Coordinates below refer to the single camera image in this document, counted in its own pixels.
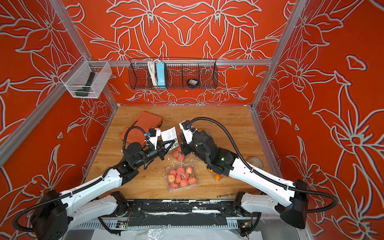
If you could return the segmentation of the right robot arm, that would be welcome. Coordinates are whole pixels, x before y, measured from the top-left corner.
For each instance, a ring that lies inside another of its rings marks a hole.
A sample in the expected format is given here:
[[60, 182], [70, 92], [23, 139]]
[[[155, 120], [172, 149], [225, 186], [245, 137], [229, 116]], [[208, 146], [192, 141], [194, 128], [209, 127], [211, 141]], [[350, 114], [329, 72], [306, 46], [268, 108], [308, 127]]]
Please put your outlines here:
[[[218, 147], [205, 131], [194, 128], [193, 123], [198, 121], [211, 122], [220, 127], [230, 140], [234, 151]], [[183, 121], [179, 126], [182, 130], [183, 154], [193, 153], [214, 173], [240, 180], [265, 193], [265, 196], [237, 194], [234, 204], [248, 213], [276, 215], [292, 227], [305, 229], [309, 213], [331, 210], [339, 202], [334, 195], [309, 190], [304, 181], [285, 180], [248, 163], [229, 131], [216, 120], [197, 117], [191, 121]]]

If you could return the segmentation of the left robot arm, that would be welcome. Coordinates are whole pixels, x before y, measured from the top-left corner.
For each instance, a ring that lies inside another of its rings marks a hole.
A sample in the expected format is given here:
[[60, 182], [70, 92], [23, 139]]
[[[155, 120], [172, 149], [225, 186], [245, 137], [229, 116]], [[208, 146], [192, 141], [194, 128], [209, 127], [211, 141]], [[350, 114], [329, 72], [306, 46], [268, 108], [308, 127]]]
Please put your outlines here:
[[128, 128], [123, 138], [123, 157], [118, 164], [80, 186], [60, 193], [49, 191], [38, 204], [18, 213], [13, 227], [34, 233], [39, 240], [59, 240], [71, 227], [80, 224], [81, 215], [94, 219], [117, 211], [125, 214], [129, 205], [122, 194], [114, 193], [101, 200], [97, 197], [130, 182], [139, 174], [140, 167], [147, 169], [156, 158], [164, 160], [178, 140], [177, 137], [159, 140], [160, 136], [158, 128], [148, 131], [138, 126]]

